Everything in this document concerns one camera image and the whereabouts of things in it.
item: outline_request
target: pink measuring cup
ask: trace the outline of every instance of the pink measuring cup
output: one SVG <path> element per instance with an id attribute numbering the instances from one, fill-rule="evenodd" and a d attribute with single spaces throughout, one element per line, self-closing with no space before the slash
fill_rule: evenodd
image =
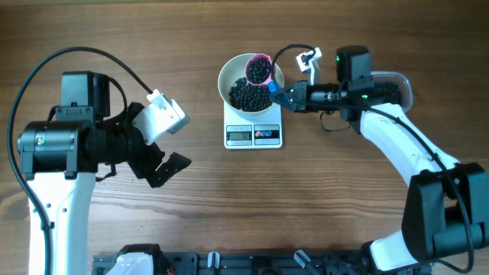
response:
<path id="1" fill-rule="evenodd" d="M 269 57 L 268 55 L 264 54 L 264 53 L 257 53 L 255 54 L 254 56 L 252 56 L 250 58 L 250 60 L 247 61 L 246 63 L 246 82 L 253 85 L 253 86 L 264 86 L 264 85 L 267 85 L 268 83 L 272 82 L 272 73 L 275 73 L 275 68 L 273 68 L 271 70 L 271 73 L 270 75 L 267 77 L 267 79 L 265 81 L 263 81 L 262 83 L 259 83 L 259 84 L 255 84 L 253 82 L 251 82 L 250 80 L 248 80 L 248 68 L 250 66 L 250 63 L 257 60 L 257 59 L 260 59 L 260 58 L 265 58 L 268 60 L 268 62 L 270 63 L 270 66 L 272 64 L 272 59 L 271 57 Z"/>

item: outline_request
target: digital kitchen scale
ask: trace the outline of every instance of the digital kitchen scale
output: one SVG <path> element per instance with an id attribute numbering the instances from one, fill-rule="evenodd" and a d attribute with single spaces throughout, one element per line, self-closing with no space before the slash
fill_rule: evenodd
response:
<path id="1" fill-rule="evenodd" d="M 282 147 L 280 106 L 262 115 L 241 117 L 224 103 L 224 146 L 227 149 L 276 149 Z"/>

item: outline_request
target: black beans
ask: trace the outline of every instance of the black beans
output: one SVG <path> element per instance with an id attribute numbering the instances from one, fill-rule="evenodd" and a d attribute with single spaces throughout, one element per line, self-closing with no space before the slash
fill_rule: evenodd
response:
<path id="1" fill-rule="evenodd" d="M 270 75 L 271 64 L 266 58 L 258 58 L 248 64 L 246 77 L 253 84 L 261 84 Z"/>
<path id="2" fill-rule="evenodd" d="M 375 83 L 374 89 L 377 94 L 381 92 L 389 94 L 391 96 L 391 102 L 393 104 L 401 105 L 401 102 L 403 100 L 403 95 L 400 92 L 399 86 L 396 83 L 394 82 Z"/>
<path id="3" fill-rule="evenodd" d="M 270 107 L 272 101 L 269 95 L 267 86 L 248 84 L 245 77 L 236 80 L 236 86 L 231 87 L 229 92 L 231 106 L 245 112 L 259 112 Z"/>

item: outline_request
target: wooden table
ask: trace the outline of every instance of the wooden table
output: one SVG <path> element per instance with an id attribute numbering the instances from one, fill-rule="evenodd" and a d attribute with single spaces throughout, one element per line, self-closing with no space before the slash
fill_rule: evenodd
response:
<path id="1" fill-rule="evenodd" d="M 163 188 L 136 180 L 127 165 L 98 183 L 89 213 L 89 261 L 125 244 L 164 251 L 263 252 L 359 248 L 400 228 L 406 185 L 353 130 L 325 133 L 317 114 L 283 112 L 282 150 L 223 146 L 217 75 L 240 53 L 321 47 L 323 79 L 335 81 L 335 49 L 368 45 L 374 70 L 400 71 L 413 84 L 408 115 L 433 142 L 489 170 L 489 18 L 485 1 L 169 2 L 0 8 L 0 274 L 28 270 L 29 212 L 5 150 L 6 121 L 24 78 L 48 54 L 85 45 L 126 62 L 152 89 L 175 98 L 192 121 L 158 145 L 193 159 Z M 287 82 L 303 79 L 279 65 Z M 92 70 L 116 78 L 128 101 L 144 90 L 120 67 L 90 53 L 52 61 L 29 86 L 15 124 L 44 120 L 60 101 L 61 73 Z M 121 110 L 112 96 L 112 114 Z M 337 116 L 330 127 L 342 126 Z M 101 173 L 107 168 L 101 167 Z M 453 257 L 459 266 L 466 256 Z M 473 274 L 489 272 L 489 251 Z M 449 273 L 437 267 L 436 273 Z"/>

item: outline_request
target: white bowl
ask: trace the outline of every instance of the white bowl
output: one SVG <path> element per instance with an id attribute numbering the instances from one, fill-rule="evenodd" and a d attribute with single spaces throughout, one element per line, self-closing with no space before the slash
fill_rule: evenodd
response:
<path id="1" fill-rule="evenodd" d="M 231 106 L 230 102 L 230 97 L 229 97 L 229 92 L 231 91 L 231 87 L 236 86 L 236 80 L 246 77 L 246 63 L 252 56 L 254 56 L 256 53 L 244 53 L 242 55 L 238 55 L 237 57 L 233 57 L 231 60 L 229 60 L 221 69 L 221 72 L 219 73 L 219 78 L 217 80 L 217 86 L 219 88 L 219 94 L 221 94 L 222 100 L 224 100 L 224 103 L 229 105 L 235 112 L 237 112 L 241 117 L 254 117 L 258 115 L 262 115 L 275 105 L 275 103 L 272 103 L 272 105 L 265 110 L 261 110 L 258 112 L 245 112 L 242 110 L 238 110 L 235 107 Z M 283 87 L 283 74 L 282 70 L 280 67 L 275 64 L 275 80 L 278 82 L 278 84 Z"/>

